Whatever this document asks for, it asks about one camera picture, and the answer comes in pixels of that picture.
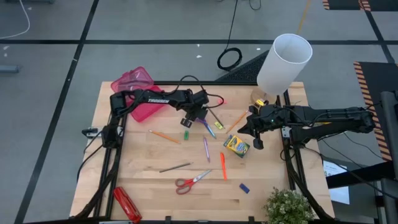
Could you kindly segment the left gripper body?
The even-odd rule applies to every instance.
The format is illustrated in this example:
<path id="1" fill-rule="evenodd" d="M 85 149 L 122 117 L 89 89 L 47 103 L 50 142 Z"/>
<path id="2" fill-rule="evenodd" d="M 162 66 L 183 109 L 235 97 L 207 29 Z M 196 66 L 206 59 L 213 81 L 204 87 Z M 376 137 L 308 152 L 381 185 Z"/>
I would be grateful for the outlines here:
<path id="1" fill-rule="evenodd" d="M 207 115 L 207 108 L 205 104 L 209 102 L 207 92 L 201 90 L 195 94 L 188 92 L 187 102 L 184 102 L 180 109 L 186 112 L 185 117 L 181 120 L 181 124 L 187 128 L 190 128 L 192 123 L 199 120 L 204 120 Z"/>

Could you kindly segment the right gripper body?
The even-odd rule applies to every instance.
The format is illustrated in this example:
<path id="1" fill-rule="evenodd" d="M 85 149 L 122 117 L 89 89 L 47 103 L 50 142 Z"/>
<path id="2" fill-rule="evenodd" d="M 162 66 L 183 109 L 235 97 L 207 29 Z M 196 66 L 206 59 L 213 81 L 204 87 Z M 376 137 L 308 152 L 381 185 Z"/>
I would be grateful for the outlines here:
<path id="1" fill-rule="evenodd" d="M 257 133 L 254 134 L 253 144 L 256 149 L 263 149 L 263 141 L 261 140 L 261 133 L 272 130 L 278 123 L 277 117 L 279 115 L 279 105 L 264 105 L 257 108 L 257 115 L 253 114 L 252 124 L 256 127 Z"/>

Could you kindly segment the orange pencil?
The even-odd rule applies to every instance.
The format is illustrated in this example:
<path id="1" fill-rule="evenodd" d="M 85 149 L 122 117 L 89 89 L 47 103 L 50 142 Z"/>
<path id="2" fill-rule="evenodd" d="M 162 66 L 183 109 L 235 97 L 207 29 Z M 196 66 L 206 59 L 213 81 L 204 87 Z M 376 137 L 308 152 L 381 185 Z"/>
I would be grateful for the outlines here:
<path id="1" fill-rule="evenodd" d="M 226 131 L 226 134 L 228 134 L 248 113 L 248 110 L 246 110 Z"/>
<path id="2" fill-rule="evenodd" d="M 164 139 L 167 139 L 167 140 L 169 140 L 169 141 L 175 142 L 175 143 L 177 143 L 177 144 L 181 144 L 181 142 L 180 142 L 179 140 L 176 140 L 176 139 L 174 139 L 174 138 L 171 138 L 170 136 L 168 136 L 168 135 L 166 135 L 166 134 L 164 134 L 164 133 L 160 133 L 160 132 L 153 131 L 153 130 L 149 130 L 149 132 L 152 133 L 152 134 L 155 134 L 155 135 L 157 135 L 157 136 L 160 136 L 160 137 L 162 137 L 162 138 L 164 138 Z"/>

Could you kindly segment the yellow green crayon box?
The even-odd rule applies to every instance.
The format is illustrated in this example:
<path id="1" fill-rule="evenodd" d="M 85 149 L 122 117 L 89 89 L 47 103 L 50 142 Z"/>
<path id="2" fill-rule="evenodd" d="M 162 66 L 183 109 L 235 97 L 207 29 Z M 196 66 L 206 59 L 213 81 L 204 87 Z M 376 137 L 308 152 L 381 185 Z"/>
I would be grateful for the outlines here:
<path id="1" fill-rule="evenodd" d="M 249 144 L 236 135 L 229 135 L 223 145 L 225 148 L 233 151 L 240 158 L 243 158 L 250 148 Z"/>

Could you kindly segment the blue purple pen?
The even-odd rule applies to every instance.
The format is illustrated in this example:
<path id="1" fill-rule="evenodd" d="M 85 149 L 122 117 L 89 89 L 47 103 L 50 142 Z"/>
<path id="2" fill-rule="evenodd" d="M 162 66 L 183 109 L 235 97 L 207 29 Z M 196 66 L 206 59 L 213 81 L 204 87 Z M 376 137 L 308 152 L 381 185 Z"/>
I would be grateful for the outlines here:
<path id="1" fill-rule="evenodd" d="M 207 129 L 207 131 L 211 134 L 211 136 L 216 139 L 216 134 L 213 132 L 213 130 L 211 129 L 210 125 L 204 120 L 204 119 L 196 119 L 197 122 L 201 123 L 204 125 L 204 127 Z"/>

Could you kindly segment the orange marker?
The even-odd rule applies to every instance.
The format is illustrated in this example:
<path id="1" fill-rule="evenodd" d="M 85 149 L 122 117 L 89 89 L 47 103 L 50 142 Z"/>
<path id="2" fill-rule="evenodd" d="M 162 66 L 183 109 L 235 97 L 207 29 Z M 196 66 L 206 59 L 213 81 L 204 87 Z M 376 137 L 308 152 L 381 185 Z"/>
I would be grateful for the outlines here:
<path id="1" fill-rule="evenodd" d="M 222 167 L 222 172 L 223 172 L 223 179 L 227 180 L 227 175 L 226 175 L 226 164 L 225 164 L 225 156 L 223 152 L 220 153 L 220 159 L 221 159 L 221 167 Z"/>

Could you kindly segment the grey pencil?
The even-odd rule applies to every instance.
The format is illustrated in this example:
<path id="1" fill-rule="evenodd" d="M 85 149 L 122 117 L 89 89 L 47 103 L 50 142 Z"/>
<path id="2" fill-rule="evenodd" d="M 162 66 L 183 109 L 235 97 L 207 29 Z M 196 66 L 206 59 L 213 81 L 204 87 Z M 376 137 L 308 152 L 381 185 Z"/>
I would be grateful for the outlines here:
<path id="1" fill-rule="evenodd" d="M 159 173 L 167 172 L 167 171 L 170 171 L 170 170 L 178 169 L 178 168 L 189 166 L 189 165 L 192 165 L 192 164 L 193 164 L 193 162 L 187 162 L 187 163 L 180 164 L 180 165 L 177 165 L 177 166 L 173 166 L 173 167 L 169 167 L 169 168 L 166 168 L 166 169 L 162 169 L 162 170 L 159 171 Z"/>

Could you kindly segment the red handled scissors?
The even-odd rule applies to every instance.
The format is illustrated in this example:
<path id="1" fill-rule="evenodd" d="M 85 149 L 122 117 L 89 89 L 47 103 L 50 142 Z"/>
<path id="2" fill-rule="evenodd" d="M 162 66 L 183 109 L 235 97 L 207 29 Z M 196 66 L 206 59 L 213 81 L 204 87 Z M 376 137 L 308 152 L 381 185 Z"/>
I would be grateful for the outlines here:
<path id="1" fill-rule="evenodd" d="M 197 175 L 192 179 L 177 179 L 175 181 L 175 185 L 177 186 L 175 190 L 176 194 L 183 195 L 188 193 L 195 183 L 197 183 L 199 180 L 201 180 L 204 176 L 206 176 L 210 172 L 211 170 L 204 171 L 203 173 Z"/>

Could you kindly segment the black floor mat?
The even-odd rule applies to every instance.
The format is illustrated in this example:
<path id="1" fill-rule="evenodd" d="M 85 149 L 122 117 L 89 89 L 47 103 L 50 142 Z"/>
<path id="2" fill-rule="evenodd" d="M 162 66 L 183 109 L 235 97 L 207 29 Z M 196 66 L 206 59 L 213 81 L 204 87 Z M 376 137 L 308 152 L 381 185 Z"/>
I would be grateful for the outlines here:
<path id="1" fill-rule="evenodd" d="M 247 61 L 238 68 L 215 80 L 216 83 L 230 83 L 231 85 L 257 85 L 257 76 L 269 53 L 264 53 Z"/>

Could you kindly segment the white shade table lamp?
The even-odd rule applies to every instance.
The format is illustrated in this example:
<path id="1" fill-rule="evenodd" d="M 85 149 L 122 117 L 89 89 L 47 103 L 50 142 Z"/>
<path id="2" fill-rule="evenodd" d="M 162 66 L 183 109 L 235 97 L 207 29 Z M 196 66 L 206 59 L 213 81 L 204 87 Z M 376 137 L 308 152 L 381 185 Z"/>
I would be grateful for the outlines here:
<path id="1" fill-rule="evenodd" d="M 274 104 L 306 66 L 313 55 L 310 43 L 297 34 L 282 34 L 274 40 L 251 93 L 256 107 Z"/>

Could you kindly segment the pink transparent pencil case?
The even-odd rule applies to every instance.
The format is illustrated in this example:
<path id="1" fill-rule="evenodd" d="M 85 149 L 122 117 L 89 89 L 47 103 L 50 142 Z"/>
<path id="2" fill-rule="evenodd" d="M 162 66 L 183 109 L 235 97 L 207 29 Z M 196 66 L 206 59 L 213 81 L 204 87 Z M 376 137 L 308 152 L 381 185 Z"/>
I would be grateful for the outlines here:
<path id="1" fill-rule="evenodd" d="M 134 70 L 125 72 L 120 78 L 112 82 L 111 89 L 117 93 L 123 90 L 135 89 L 149 89 L 154 91 L 161 91 L 161 89 L 154 85 L 154 81 L 147 73 L 144 67 L 137 67 Z M 130 115 L 139 123 L 143 122 L 150 116 L 158 112 L 164 105 L 162 104 L 140 104 Z"/>

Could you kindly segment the small potted plant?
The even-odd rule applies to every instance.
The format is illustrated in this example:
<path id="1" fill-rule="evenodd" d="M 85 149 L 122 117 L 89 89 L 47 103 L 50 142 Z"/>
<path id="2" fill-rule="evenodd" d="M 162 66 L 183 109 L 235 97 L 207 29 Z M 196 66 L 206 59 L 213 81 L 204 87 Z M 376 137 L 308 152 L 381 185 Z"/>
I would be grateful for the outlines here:
<path id="1" fill-rule="evenodd" d="M 308 224 L 315 218 L 307 198 L 289 189 L 274 187 L 263 209 L 267 224 Z"/>

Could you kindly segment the white paper sheet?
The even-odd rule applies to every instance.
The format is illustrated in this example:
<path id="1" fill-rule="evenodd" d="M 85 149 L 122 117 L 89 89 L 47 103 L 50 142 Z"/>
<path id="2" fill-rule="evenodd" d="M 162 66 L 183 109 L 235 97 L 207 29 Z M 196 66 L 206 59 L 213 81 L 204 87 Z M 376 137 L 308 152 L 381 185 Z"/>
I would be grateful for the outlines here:
<path id="1" fill-rule="evenodd" d="M 346 172 L 346 166 L 337 165 L 332 162 L 323 161 L 323 170 L 326 177 Z M 350 204 L 349 187 L 340 187 L 329 190 L 331 200 L 334 202 Z"/>

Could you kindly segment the black metal beam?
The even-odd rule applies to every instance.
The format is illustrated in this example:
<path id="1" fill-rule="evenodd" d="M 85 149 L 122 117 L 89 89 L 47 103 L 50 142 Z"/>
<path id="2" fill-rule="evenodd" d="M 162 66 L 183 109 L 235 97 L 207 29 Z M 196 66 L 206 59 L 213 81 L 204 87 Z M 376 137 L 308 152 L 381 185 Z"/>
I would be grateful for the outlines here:
<path id="1" fill-rule="evenodd" d="M 329 189 L 334 189 L 381 179 L 398 180 L 398 173 L 392 161 L 331 175 L 326 178 L 326 182 Z"/>

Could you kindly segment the hazard striped black mat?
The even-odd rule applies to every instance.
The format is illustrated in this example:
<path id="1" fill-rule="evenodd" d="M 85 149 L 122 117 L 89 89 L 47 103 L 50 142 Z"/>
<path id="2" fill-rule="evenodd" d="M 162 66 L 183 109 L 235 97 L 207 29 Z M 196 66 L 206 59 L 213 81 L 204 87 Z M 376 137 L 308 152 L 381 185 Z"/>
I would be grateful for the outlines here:
<path id="1" fill-rule="evenodd" d="M 322 0 L 326 10 L 398 11 L 398 0 Z"/>
<path id="2" fill-rule="evenodd" d="M 398 64 L 377 62 L 354 62 L 354 70 L 368 110 L 374 115 L 374 130 L 381 157 L 392 160 L 387 136 L 387 124 L 381 106 L 381 93 L 398 90 Z"/>

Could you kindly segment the red stapler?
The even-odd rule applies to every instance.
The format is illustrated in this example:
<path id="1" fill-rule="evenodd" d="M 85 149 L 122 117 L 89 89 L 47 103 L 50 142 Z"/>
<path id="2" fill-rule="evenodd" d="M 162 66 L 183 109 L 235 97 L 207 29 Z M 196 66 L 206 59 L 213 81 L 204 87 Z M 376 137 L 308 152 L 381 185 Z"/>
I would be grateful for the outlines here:
<path id="1" fill-rule="evenodd" d="M 134 202 L 128 196 L 123 187 L 116 187 L 113 190 L 113 196 L 120 204 L 124 213 L 133 224 L 139 224 L 142 219 L 141 213 L 138 211 Z"/>

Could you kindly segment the grey metal post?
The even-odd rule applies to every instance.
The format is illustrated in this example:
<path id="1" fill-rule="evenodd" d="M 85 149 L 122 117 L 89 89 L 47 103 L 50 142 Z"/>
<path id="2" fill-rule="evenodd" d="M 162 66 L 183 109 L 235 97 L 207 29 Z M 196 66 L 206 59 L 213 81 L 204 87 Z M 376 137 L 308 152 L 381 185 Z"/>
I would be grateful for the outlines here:
<path id="1" fill-rule="evenodd" d="M 384 195 L 384 208 L 387 224 L 398 224 L 398 90 L 381 93 L 382 109 L 384 113 L 384 127 L 387 134 L 387 145 L 392 157 L 390 162 L 391 177 L 381 180 L 384 190 L 396 199 Z"/>

